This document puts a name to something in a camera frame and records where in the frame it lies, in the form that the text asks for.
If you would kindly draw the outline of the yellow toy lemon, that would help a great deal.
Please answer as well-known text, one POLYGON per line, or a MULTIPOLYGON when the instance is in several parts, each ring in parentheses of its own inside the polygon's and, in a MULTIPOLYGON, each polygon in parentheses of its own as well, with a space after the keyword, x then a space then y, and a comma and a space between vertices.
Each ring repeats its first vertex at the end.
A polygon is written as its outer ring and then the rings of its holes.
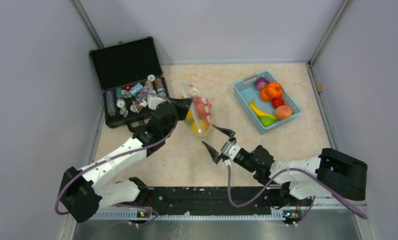
POLYGON ((199 120, 198 122, 193 121, 190 128, 192 132, 197 134, 198 136, 206 135, 209 129, 207 123, 203 120, 199 120))

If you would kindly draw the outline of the clear dotted zip bag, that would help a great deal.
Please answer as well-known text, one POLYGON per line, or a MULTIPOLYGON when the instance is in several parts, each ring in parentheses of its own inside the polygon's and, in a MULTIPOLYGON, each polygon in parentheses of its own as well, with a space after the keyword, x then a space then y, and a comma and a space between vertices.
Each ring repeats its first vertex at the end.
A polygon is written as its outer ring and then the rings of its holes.
POLYGON ((206 137, 214 124, 211 101, 192 84, 180 82, 179 87, 184 98, 193 100, 183 122, 197 136, 206 137))

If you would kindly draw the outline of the red toy apple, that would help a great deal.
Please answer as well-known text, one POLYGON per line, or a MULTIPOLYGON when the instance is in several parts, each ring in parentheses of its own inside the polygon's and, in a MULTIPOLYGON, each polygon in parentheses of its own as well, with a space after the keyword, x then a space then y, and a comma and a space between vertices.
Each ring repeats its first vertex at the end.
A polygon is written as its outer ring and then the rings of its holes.
POLYGON ((195 109, 200 117, 207 117, 212 110, 212 104, 210 100, 205 97, 195 97, 194 98, 195 109))

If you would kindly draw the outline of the blue perforated plastic basket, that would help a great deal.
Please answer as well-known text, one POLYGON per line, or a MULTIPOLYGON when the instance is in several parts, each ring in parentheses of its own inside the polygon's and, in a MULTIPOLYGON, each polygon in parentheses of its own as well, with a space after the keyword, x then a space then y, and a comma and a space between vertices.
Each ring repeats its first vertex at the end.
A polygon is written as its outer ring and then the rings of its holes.
POLYGON ((302 114, 302 109, 288 93, 284 92, 281 95, 281 98, 284 100, 284 103, 292 110, 292 116, 289 116, 283 120, 276 120, 270 126, 264 126, 260 122, 259 117, 253 112, 252 108, 249 106, 249 103, 254 100, 255 106, 259 110, 262 110, 265 113, 272 115, 276 113, 276 109, 272 106, 270 102, 265 102, 260 98, 260 93, 254 86, 255 82, 260 78, 264 78, 271 83, 276 81, 273 75, 269 71, 265 70, 237 81, 234 84, 233 88, 235 98, 237 99, 251 122, 254 124, 258 132, 263 135, 271 130, 275 130, 276 128, 291 122, 293 119, 302 114))

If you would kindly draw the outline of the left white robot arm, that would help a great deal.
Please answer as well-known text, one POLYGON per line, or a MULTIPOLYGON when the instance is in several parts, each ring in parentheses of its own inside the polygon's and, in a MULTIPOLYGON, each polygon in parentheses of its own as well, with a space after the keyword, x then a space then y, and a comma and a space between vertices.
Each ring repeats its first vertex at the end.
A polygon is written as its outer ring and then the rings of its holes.
POLYGON ((90 219, 99 209, 124 202, 141 207, 147 202, 147 193, 133 178, 114 185, 107 183, 134 163, 146 159, 159 150, 183 121, 194 102, 193 98, 162 99, 150 114, 148 124, 137 128, 120 147, 100 160, 76 169, 68 168, 54 204, 58 215, 70 214, 78 223, 90 219))

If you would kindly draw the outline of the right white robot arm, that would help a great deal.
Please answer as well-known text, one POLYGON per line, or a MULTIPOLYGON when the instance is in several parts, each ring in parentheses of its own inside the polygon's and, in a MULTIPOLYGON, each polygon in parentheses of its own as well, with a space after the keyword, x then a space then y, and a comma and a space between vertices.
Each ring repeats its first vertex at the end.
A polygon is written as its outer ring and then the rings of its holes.
POLYGON ((280 192, 280 200, 286 206, 329 194, 353 201, 366 199, 368 165, 364 161, 333 148, 323 148, 319 155, 302 160, 275 160, 262 145, 247 151, 238 145, 233 130, 218 126, 216 129, 227 135, 228 140, 221 151, 203 142, 212 161, 215 164, 223 161, 227 166, 235 163, 262 185, 270 180, 287 184, 280 192))

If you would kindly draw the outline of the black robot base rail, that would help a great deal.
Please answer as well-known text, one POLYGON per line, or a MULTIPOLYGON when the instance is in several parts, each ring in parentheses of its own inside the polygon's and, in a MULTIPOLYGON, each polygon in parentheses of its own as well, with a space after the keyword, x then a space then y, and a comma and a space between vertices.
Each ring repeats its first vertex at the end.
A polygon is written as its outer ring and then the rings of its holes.
POLYGON ((271 185, 247 206, 230 204, 227 188, 219 187, 141 187, 129 205, 155 209, 160 216, 246 216, 270 215, 276 210, 308 207, 311 197, 298 200, 288 194, 284 186, 271 185))

